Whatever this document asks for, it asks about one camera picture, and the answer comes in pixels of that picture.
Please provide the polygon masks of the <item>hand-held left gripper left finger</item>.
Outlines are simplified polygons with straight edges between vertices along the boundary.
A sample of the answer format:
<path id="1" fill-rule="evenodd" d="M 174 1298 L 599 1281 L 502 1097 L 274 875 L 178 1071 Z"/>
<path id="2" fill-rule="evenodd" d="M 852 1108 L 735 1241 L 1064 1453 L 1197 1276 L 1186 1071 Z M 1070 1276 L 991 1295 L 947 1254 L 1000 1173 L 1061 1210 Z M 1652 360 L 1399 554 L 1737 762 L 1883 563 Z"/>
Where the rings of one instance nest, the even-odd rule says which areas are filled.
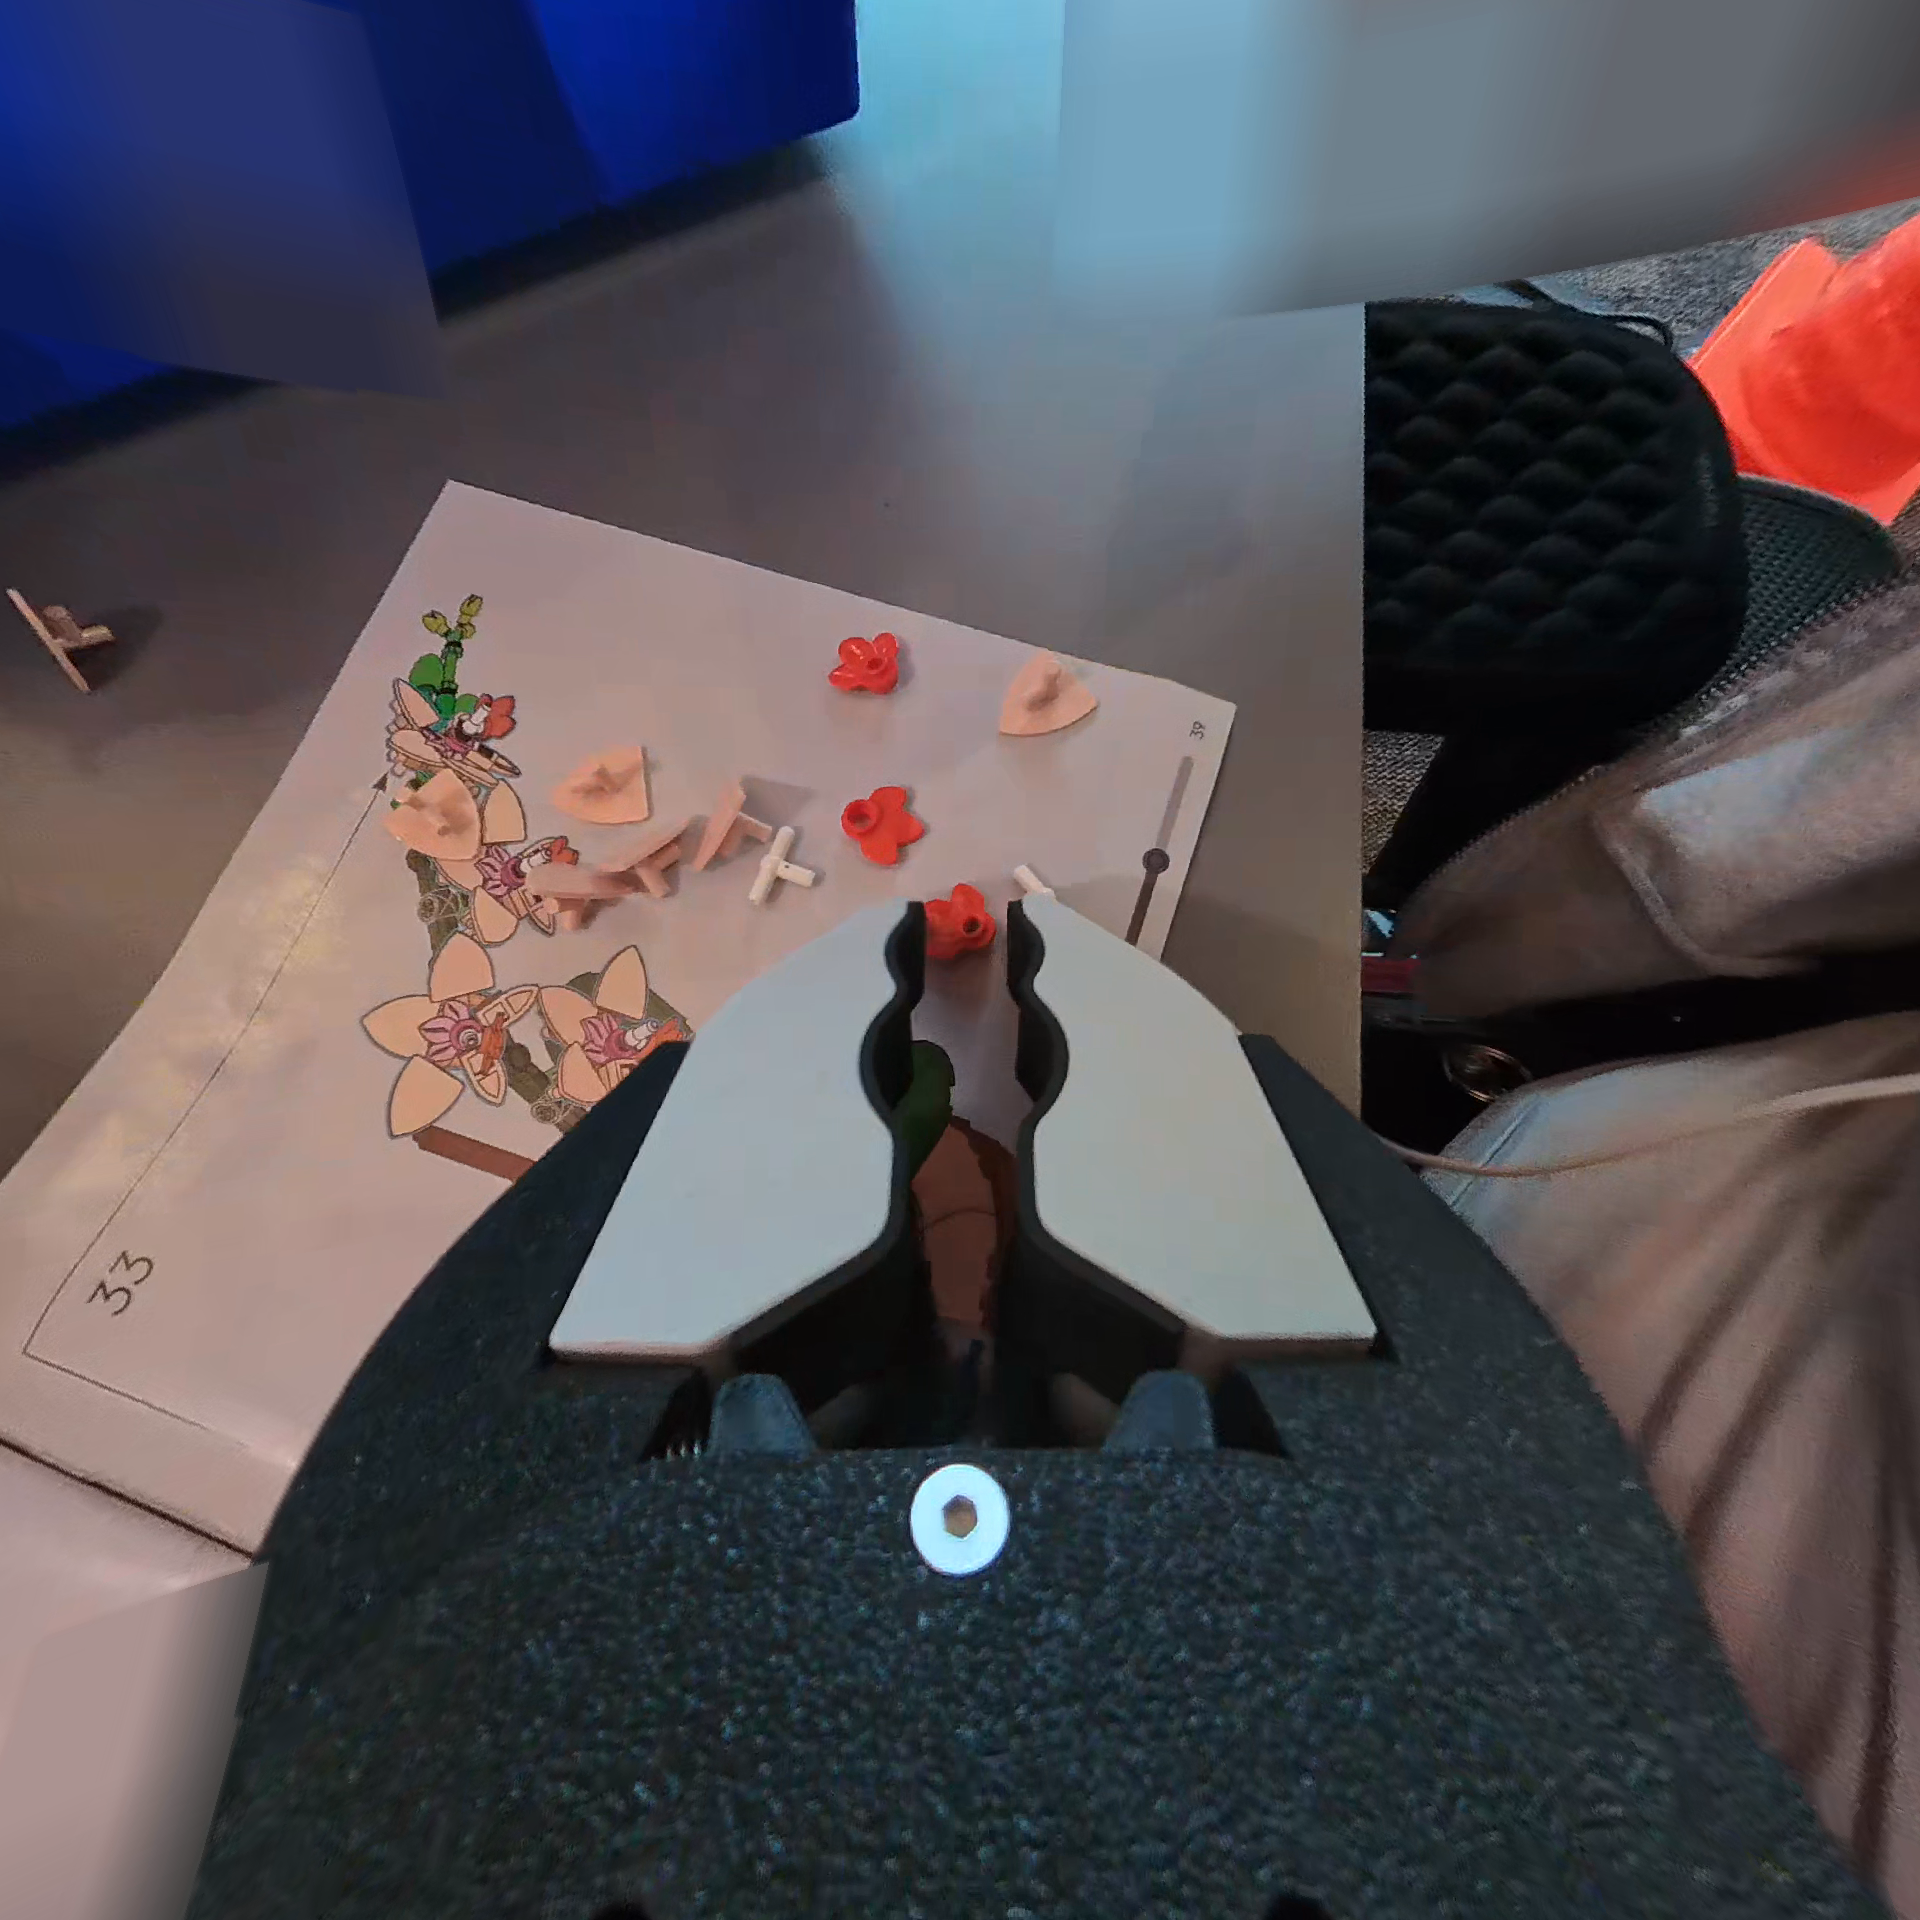
<path id="1" fill-rule="evenodd" d="M 741 986 L 676 1075 L 549 1335 L 561 1362 L 726 1365 L 905 1222 L 924 911 L 853 913 Z"/>

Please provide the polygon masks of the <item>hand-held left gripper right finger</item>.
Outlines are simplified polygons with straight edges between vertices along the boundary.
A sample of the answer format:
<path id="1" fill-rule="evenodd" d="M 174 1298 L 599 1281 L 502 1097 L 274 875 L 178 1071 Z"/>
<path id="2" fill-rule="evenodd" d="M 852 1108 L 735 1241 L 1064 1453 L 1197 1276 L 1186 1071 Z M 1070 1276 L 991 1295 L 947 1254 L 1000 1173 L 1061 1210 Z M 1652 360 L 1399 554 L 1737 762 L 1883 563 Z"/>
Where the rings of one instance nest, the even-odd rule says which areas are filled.
<path id="1" fill-rule="evenodd" d="M 1048 896 L 1009 909 L 1016 1237 L 1001 1328 L 1046 1374 L 1365 1355 L 1378 1322 L 1233 1023 Z"/>

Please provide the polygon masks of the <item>grey desk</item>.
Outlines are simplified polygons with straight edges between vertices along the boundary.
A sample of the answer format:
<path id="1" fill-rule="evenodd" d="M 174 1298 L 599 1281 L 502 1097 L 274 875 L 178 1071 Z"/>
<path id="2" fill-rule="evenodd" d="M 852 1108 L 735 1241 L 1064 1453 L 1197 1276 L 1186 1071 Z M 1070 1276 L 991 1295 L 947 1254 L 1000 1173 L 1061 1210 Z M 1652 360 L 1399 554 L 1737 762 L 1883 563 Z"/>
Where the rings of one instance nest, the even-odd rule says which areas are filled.
<path id="1" fill-rule="evenodd" d="M 104 690 L 3 642 L 3 1170 L 156 985 L 448 478 L 910 612 L 1165 671 L 1237 718 L 1170 957 L 1358 1093 L 1352 310 L 1172 337 L 1046 304 L 1044 166 L 846 127 L 443 295 L 443 400 L 181 379 L 3 448 L 3 583 L 105 618 Z"/>

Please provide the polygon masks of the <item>beige toy brick petal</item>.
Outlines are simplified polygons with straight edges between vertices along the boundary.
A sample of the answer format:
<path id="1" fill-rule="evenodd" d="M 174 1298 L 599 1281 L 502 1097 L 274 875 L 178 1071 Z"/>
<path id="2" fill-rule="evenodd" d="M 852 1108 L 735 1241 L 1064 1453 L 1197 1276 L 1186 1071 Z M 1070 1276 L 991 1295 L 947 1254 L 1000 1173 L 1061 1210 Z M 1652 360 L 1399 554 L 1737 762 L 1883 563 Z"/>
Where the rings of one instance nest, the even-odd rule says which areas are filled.
<path id="1" fill-rule="evenodd" d="M 708 872 L 741 850 L 766 848 L 775 828 L 750 810 L 748 788 L 732 780 L 706 816 L 695 852 L 685 863 L 692 872 Z"/>
<path id="2" fill-rule="evenodd" d="M 671 900 L 687 832 L 699 826 L 701 816 L 687 815 L 670 826 L 650 824 L 637 841 L 599 852 L 589 868 L 593 903 Z"/>
<path id="3" fill-rule="evenodd" d="M 437 863 L 470 863 L 481 848 L 478 801 L 451 771 L 404 788 L 391 801 L 384 826 L 395 844 Z"/>
<path id="4" fill-rule="evenodd" d="M 91 695 L 91 683 L 83 673 L 81 656 L 110 650 L 118 645 L 111 626 L 102 622 L 81 622 L 61 604 L 35 606 L 17 589 L 6 589 L 6 602 L 26 626 L 41 652 L 59 669 L 65 684 L 79 695 Z"/>
<path id="5" fill-rule="evenodd" d="M 1092 718 L 1097 695 L 1074 663 L 1054 652 L 1031 652 L 1022 660 L 998 713 L 998 735 L 1031 741 L 1061 735 Z"/>
<path id="6" fill-rule="evenodd" d="M 654 819 L 647 762 L 637 743 L 599 748 L 549 788 L 549 803 L 565 819 L 592 828 L 646 824 Z"/>

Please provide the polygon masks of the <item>paper instruction booklet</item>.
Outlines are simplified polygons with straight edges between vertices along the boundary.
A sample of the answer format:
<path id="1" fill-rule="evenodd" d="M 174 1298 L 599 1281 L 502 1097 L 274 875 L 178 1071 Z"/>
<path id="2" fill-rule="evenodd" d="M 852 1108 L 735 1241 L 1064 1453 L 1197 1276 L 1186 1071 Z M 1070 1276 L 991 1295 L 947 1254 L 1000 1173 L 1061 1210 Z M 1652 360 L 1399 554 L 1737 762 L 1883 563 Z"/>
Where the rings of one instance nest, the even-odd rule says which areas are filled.
<path id="1" fill-rule="evenodd" d="M 830 687 L 892 632 L 894 695 Z M 1160 957 L 1236 709 L 1072 663 L 1097 711 L 998 732 L 1041 650 L 690 547 L 448 484 L 174 960 L 3 1179 L 3 1443 L 251 1554 L 422 1276 L 661 1045 L 853 913 L 1027 865 L 1123 935 L 1170 868 Z M 593 828 L 552 787 L 640 744 L 652 819 Z M 449 771 L 470 863 L 384 816 Z M 816 886 L 756 909 L 766 847 L 694 872 L 741 780 Z M 892 868 L 841 810 L 907 788 Z M 602 852 L 695 815 L 671 898 L 593 900 Z"/>

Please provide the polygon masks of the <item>person's grey hoodie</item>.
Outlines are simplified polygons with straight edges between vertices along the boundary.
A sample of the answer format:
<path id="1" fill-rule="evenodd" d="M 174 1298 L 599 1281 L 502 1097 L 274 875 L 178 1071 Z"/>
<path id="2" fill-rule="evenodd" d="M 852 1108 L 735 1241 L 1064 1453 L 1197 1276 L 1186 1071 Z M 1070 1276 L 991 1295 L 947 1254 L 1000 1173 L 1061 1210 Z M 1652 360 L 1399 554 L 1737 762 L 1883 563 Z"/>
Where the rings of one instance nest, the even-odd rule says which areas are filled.
<path id="1" fill-rule="evenodd" d="M 1427 876 L 1442 1020 L 1565 1042 L 1433 1177 L 1572 1348 L 1768 1747 L 1917 1895 L 1917 590 Z"/>

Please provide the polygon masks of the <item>black quilted bag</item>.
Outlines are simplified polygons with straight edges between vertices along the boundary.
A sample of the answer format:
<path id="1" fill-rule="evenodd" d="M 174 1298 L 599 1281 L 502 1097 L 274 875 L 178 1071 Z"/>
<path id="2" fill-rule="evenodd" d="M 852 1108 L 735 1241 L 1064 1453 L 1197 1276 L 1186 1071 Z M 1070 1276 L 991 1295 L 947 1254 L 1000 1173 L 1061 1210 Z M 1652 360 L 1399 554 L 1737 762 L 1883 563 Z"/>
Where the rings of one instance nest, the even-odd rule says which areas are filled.
<path id="1" fill-rule="evenodd" d="M 1730 659 L 1737 473 L 1664 340 L 1557 301 L 1378 301 L 1362 320 L 1368 731 L 1615 731 Z"/>

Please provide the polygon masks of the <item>black mesh chair seat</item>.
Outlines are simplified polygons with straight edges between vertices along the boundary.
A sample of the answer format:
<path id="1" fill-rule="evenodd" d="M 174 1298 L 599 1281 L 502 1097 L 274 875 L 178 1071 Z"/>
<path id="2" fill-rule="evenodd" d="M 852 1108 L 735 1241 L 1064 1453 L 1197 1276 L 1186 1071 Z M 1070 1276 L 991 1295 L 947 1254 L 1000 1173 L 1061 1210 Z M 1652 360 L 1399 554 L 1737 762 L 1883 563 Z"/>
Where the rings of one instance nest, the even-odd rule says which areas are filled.
<path id="1" fill-rule="evenodd" d="M 1745 601 L 1728 671 L 1878 593 L 1903 571 L 1889 529 L 1845 500 L 1754 474 L 1742 474 L 1737 490 Z"/>

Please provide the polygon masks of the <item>orange plastic object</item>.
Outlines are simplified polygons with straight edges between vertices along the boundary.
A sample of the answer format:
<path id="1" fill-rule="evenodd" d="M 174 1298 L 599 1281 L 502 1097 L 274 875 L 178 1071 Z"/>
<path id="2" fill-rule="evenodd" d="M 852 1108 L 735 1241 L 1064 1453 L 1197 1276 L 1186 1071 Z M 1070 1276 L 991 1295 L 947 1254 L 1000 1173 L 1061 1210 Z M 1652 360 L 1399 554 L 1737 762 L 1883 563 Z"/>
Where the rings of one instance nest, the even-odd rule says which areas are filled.
<path id="1" fill-rule="evenodd" d="M 1840 259 L 1801 239 L 1691 355 L 1734 467 L 1892 526 L 1917 490 L 1917 220 Z"/>

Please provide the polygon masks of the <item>blue plastic bin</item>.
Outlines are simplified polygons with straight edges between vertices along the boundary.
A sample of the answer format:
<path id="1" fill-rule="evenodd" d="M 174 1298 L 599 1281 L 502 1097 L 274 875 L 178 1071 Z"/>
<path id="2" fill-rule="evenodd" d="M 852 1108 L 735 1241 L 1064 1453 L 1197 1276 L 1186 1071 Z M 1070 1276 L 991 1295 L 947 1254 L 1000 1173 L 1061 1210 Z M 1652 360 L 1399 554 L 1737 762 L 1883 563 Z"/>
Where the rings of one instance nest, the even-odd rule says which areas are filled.
<path id="1" fill-rule="evenodd" d="M 427 393 L 431 278 L 855 111 L 852 2 L 6 2 L 3 430 Z"/>

